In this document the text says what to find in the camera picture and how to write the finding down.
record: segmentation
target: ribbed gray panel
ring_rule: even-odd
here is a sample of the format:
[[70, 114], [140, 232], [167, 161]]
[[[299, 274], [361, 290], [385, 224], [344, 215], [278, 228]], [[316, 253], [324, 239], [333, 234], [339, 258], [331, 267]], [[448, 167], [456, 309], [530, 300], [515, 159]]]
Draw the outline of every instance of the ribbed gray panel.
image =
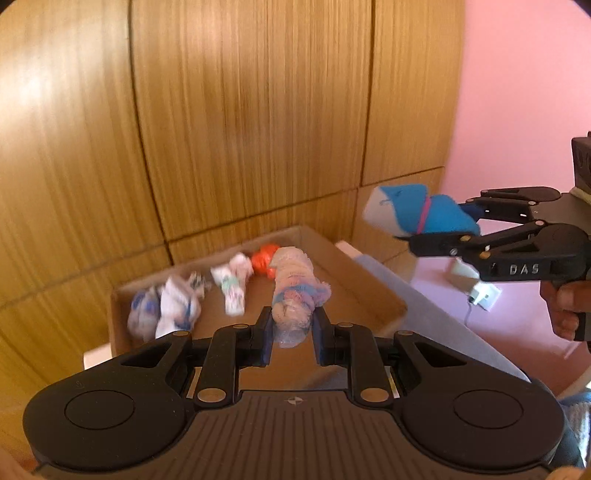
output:
[[[49, 466], [38, 473], [47, 480], [87, 476]], [[183, 438], [159, 457], [124, 471], [92, 476], [96, 480], [539, 480], [547, 474], [544, 468], [499, 476], [455, 471], [415, 449], [390, 414], [357, 408], [343, 392], [318, 391], [245, 392], [235, 406], [198, 414]]]

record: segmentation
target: cardboard box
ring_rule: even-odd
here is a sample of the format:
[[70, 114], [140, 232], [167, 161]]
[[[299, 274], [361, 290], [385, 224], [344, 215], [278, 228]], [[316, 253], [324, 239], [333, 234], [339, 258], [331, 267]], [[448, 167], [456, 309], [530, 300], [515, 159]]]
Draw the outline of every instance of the cardboard box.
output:
[[[109, 315], [109, 337], [113, 355], [120, 355], [139, 346], [129, 335], [126, 326], [131, 300], [137, 291], [164, 283], [173, 273], [187, 278], [191, 272], [197, 271], [211, 280], [211, 267], [227, 263], [237, 252], [254, 253], [261, 245], [270, 242], [282, 247], [301, 248], [310, 257], [316, 277], [327, 281], [331, 286], [332, 296], [324, 308], [332, 323], [358, 323], [383, 336], [392, 335], [396, 330], [406, 312], [404, 302], [326, 238], [306, 226], [295, 226], [116, 288], [111, 295]], [[195, 325], [193, 337], [211, 337], [218, 328], [234, 323], [255, 323], [261, 309], [271, 304], [274, 288], [274, 281], [253, 276], [246, 285], [245, 315], [230, 317], [225, 314], [220, 288], [213, 286], [202, 302], [202, 313]], [[316, 364], [311, 335], [308, 335], [295, 348], [282, 349], [275, 345], [268, 367], [240, 370], [240, 388], [303, 389], [317, 384], [338, 368], [340, 367], [322, 368]]]

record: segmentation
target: wood grain wall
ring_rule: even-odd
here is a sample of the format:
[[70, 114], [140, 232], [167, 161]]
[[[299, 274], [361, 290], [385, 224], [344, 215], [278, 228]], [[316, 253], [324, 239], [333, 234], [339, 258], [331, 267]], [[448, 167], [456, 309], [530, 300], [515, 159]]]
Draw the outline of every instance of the wood grain wall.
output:
[[436, 189], [462, 33], [462, 0], [14, 2], [0, 444], [30, 456], [22, 410], [108, 340], [114, 285], [296, 223], [410, 275], [361, 210], [383, 182]]

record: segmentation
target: orange object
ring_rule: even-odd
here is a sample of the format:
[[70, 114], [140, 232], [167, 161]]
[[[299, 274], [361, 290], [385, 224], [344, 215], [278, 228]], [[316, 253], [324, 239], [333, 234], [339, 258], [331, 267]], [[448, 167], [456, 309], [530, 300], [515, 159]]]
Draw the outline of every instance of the orange object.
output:
[[266, 244], [253, 254], [251, 257], [252, 269], [257, 275], [266, 275], [271, 279], [275, 278], [275, 268], [269, 268], [269, 263], [271, 263], [273, 255], [279, 248], [277, 244]]

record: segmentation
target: pink rubber band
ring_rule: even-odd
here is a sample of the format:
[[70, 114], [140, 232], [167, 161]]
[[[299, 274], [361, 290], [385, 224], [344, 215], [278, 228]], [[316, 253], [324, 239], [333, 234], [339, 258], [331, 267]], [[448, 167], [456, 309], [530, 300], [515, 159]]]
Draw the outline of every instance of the pink rubber band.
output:
[[427, 216], [429, 215], [429, 208], [431, 208], [431, 198], [427, 197], [425, 204], [423, 205], [423, 211], [421, 212], [421, 218], [418, 221], [417, 235], [423, 233], [425, 223], [427, 223]]

